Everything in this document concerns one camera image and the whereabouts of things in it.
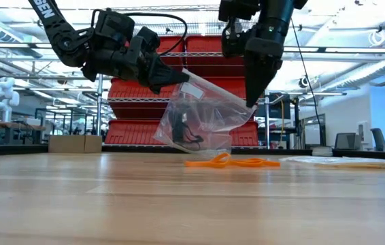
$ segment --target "black cable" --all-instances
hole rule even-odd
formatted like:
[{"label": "black cable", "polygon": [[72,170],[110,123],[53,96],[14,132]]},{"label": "black cable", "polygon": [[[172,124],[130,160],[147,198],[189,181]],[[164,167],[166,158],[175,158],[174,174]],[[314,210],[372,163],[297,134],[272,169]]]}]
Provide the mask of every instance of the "black cable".
[{"label": "black cable", "polygon": [[292,28],[294,29],[294,35],[295,35],[295,40],[297,41],[297,46],[299,47],[299,50],[300,50],[301,62],[303,63],[304,72],[306,74],[306,80],[307,80],[307,83],[309,84],[310,92],[312,93],[312,96],[314,97],[314,106],[315,106],[316,120],[318,120],[318,125],[320,126],[320,141],[321,141],[320,145],[323,145],[326,142],[324,142],[324,137],[322,135],[322,127],[321,127],[320,117],[318,115],[318,106],[316,105],[316,99],[315,99],[314,90],[312,89],[312,85],[310,84],[309,75],[307,74],[306,64],[304,63],[303,53],[301,51],[301,47],[300,47],[300,43],[299,43],[299,38],[297,37],[297,31],[295,30],[294,21],[292,20],[292,18],[290,19],[290,21],[292,23]]},{"label": "black cable", "polygon": [[177,16],[174,16],[172,14],[154,14],[154,13],[126,13],[124,14],[125,16],[156,16],[156,17],[167,17],[167,18],[172,18],[172,19],[175,19],[175,20],[179,20],[180,22],[182,22],[185,26],[185,31],[184,31],[184,34],[182,35],[182,37],[178,40],[178,42],[176,42],[173,47],[171,47],[170,49],[162,52],[161,54],[159,54],[159,56],[163,56],[163,55],[166,55],[168,53],[170,53],[173,49],[175,49],[177,46],[179,46],[179,44],[182,42],[182,40],[185,39],[186,37],[186,34],[188,33],[188,24],[186,24],[186,21],[183,19],[183,18],[180,18],[180,17],[177,17]]}]

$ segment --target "clear ziploc bag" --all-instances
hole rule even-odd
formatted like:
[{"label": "clear ziploc bag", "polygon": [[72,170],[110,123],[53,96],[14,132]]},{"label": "clear ziploc bag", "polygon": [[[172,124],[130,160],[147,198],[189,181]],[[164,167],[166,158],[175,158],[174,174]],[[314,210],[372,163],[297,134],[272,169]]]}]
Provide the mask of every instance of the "clear ziploc bag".
[{"label": "clear ziploc bag", "polygon": [[154,138],[185,152],[214,157],[231,152],[229,132],[244,125],[256,106],[223,88],[190,73],[190,80],[178,84],[171,95]]}]

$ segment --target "wooden tabletop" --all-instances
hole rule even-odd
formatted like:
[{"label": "wooden tabletop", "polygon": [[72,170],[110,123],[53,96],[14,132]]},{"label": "wooden tabletop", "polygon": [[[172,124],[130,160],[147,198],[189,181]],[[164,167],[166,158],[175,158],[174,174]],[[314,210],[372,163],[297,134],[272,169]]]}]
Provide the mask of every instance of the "wooden tabletop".
[{"label": "wooden tabletop", "polygon": [[193,169],[186,159],[0,157],[0,244],[385,244],[385,170]]},{"label": "wooden tabletop", "polygon": [[30,125],[27,127],[26,125],[23,125],[23,124],[17,123],[17,122],[0,122],[0,129],[4,129],[4,128],[21,129],[21,130],[28,129],[28,130],[33,130],[33,131],[45,131],[46,130],[46,128],[43,126]]}]

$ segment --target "office chair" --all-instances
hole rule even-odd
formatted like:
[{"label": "office chair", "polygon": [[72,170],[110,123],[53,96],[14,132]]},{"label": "office chair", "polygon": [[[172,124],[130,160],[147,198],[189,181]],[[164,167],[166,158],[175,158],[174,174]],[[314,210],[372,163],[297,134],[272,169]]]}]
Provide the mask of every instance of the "office chair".
[{"label": "office chair", "polygon": [[336,150],[360,150],[362,139],[356,133],[338,133],[335,140]]},{"label": "office chair", "polygon": [[385,140],[381,129],[371,129],[375,141],[375,151],[385,152]]}]

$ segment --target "ceiling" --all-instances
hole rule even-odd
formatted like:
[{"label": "ceiling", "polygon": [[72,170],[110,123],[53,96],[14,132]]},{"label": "ceiling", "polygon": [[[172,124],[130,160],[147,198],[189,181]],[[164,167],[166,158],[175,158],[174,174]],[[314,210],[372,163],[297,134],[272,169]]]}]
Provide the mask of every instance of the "ceiling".
[{"label": "ceiling", "polygon": [[[94,1],[94,0],[56,0],[64,17],[75,27],[83,29],[89,27],[92,9],[113,8],[121,12],[158,12],[170,13],[183,18],[188,23],[189,35],[220,35],[224,23],[218,21],[218,5],[220,0],[135,0],[135,1]],[[303,28],[298,31],[297,37],[302,46],[328,46],[328,47],[385,47],[385,34],[375,33],[380,25],[385,25],[385,1],[361,0],[359,5],[354,0],[309,0],[302,10],[293,14],[295,26]],[[242,21],[244,30],[250,28],[252,21]],[[176,20],[159,17],[133,17],[136,31],[142,26],[149,26],[159,35],[167,35],[169,27],[173,33],[180,35],[183,26]],[[28,0],[0,0],[0,27],[21,42],[48,42],[46,34],[38,24],[38,17],[31,9]],[[374,43],[373,38],[381,42]],[[290,31],[286,38],[285,46],[296,46],[294,33]],[[43,59],[55,59],[52,50],[36,50],[43,55]],[[274,81],[270,84],[271,90],[294,91],[299,89],[298,81],[305,74],[303,64],[299,61],[298,54],[292,54],[294,61],[285,61]],[[59,61],[36,61],[28,55],[13,54],[9,50],[1,49],[0,57],[7,62],[21,67],[24,70],[35,72],[39,75],[56,76],[82,76],[79,69],[66,67]],[[385,55],[378,54],[307,54],[305,62],[309,77],[316,80],[322,76],[340,76],[361,66],[364,62],[377,62],[385,59]],[[21,69],[4,65],[0,62],[0,76],[6,74],[24,74]],[[56,80],[31,81],[33,86],[59,87]],[[97,82],[85,80],[71,80],[67,83],[69,88],[96,88]]]}]

